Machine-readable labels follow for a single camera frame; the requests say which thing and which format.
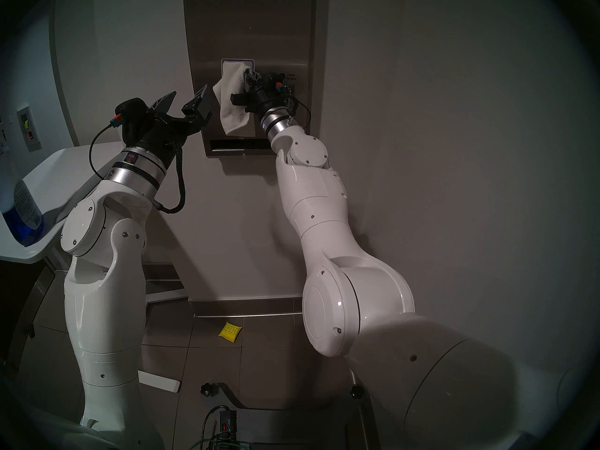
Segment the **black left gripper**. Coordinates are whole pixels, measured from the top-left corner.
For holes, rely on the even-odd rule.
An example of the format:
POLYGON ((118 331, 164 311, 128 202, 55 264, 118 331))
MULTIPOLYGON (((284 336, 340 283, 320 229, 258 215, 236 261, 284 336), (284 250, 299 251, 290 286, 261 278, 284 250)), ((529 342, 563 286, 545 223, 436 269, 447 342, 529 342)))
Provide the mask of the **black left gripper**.
MULTIPOLYGON (((156 100, 150 107, 154 113, 167 114, 176 91, 156 100)), ((126 123, 126 147, 142 148, 156 156, 163 164, 170 164, 176 156, 176 146, 183 147, 187 137, 198 133, 212 117, 212 89, 204 84, 192 100, 182 107, 183 118, 159 117, 150 112, 126 123)))

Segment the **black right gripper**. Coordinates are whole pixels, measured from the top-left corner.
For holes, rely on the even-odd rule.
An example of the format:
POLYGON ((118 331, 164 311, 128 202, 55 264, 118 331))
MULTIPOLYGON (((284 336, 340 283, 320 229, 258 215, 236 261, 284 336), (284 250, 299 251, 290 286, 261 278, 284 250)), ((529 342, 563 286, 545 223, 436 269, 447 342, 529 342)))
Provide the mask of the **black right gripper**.
POLYGON ((244 83, 248 91, 231 94, 234 106, 245 106, 246 113, 266 113, 271 108, 285 105, 284 76, 261 76, 253 69, 244 69, 244 83))

